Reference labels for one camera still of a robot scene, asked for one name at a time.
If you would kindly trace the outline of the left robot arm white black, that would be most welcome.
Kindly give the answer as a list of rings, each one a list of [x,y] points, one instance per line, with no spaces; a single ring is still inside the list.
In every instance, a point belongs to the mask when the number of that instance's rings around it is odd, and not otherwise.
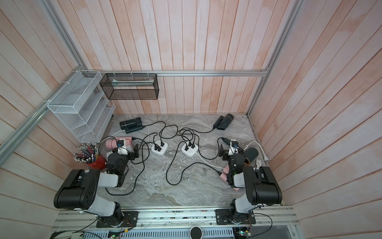
[[[123,213],[120,205],[98,196],[96,192],[98,188],[121,187],[127,174],[128,162],[138,157],[138,145],[126,153],[114,148],[107,157],[106,173],[100,169],[72,170],[54,197],[55,208],[83,210],[100,218],[121,221]]]

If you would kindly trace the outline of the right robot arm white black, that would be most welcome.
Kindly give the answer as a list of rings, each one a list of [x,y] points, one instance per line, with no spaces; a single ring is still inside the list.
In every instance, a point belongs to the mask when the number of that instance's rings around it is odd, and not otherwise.
[[[224,149],[221,145],[218,156],[228,163],[222,178],[232,188],[245,189],[245,194],[231,203],[234,215],[247,215],[259,204],[272,206],[282,202],[282,192],[271,169],[251,164],[259,156],[256,148],[242,149],[234,144]]]

